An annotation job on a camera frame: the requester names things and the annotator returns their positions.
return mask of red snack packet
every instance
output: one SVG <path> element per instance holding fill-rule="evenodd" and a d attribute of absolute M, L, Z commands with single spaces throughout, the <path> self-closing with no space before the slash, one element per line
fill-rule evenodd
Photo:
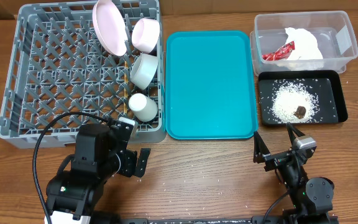
<path fill-rule="evenodd" d="M 262 58 L 266 61 L 281 60 L 288 58 L 291 52 L 295 50 L 295 43 L 293 41 L 280 47 L 276 52 L 262 55 Z"/>

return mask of dish rack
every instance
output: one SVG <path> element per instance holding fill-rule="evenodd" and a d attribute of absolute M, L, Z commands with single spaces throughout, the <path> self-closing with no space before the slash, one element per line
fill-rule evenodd
<path fill-rule="evenodd" d="M 35 146 L 52 119 L 69 111 L 102 117 L 135 119 L 139 125 L 130 142 L 159 142 L 165 138 L 162 31 L 157 43 L 157 77 L 145 90 L 130 81 L 140 52 L 131 33 L 141 18 L 160 22 L 158 0 L 113 1 L 126 24 L 127 52 L 107 53 L 94 33 L 92 9 L 97 1 L 27 4 L 17 18 L 11 61 L 0 114 L 0 138 L 18 148 Z M 148 123 L 136 119 L 128 107 L 134 93 L 158 104 Z M 86 116 L 65 117 L 50 128 L 41 147 L 75 142 L 79 127 L 99 121 Z"/>

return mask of pink plate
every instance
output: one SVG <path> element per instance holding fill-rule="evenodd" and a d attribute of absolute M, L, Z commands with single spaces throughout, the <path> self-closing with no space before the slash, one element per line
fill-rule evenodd
<path fill-rule="evenodd" d="M 110 53 L 123 56 L 127 48 L 125 23 L 117 7 L 111 0 L 99 0 L 93 7 L 92 20 L 96 36 Z"/>

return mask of plastic bin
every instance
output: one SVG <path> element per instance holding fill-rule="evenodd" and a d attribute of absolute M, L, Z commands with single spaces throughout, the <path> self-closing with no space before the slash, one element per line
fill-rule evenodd
<path fill-rule="evenodd" d="M 164 81 L 162 31 L 157 43 L 157 77 L 145 90 L 131 83 L 129 74 L 140 52 L 131 44 L 131 32 L 141 18 L 160 22 L 158 0 L 113 0 L 128 35 L 123 57 L 110 55 L 94 33 L 92 9 L 97 1 L 27 4 L 17 17 L 11 61 L 0 114 L 0 138 L 19 148 L 31 148 L 56 116 L 84 111 L 98 116 L 135 119 L 128 104 L 143 93 L 158 104 L 156 117 L 138 120 L 131 142 L 159 142 L 163 124 Z M 75 142 L 78 128 L 98 122 L 85 116 L 60 120 L 42 139 L 41 147 Z"/>
<path fill-rule="evenodd" d="M 285 44 L 287 27 L 310 31 L 317 39 L 323 59 L 263 60 L 263 54 L 274 52 Z M 346 70 L 346 64 L 358 56 L 353 27 L 344 11 L 261 14 L 255 18 L 250 41 L 256 75 L 262 72 L 316 70 L 315 68 L 342 73 Z"/>

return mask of transparent plastic container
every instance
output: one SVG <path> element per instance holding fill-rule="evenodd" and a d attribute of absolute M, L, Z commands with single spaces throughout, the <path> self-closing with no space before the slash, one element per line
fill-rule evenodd
<path fill-rule="evenodd" d="M 317 39 L 323 59 L 265 61 L 263 54 L 275 52 L 285 44 L 285 28 L 303 28 Z M 291 12 L 261 14 L 255 18 L 250 34 L 254 72 L 335 70 L 342 73 L 346 64 L 357 58 L 356 37 L 349 16 L 344 11 Z"/>

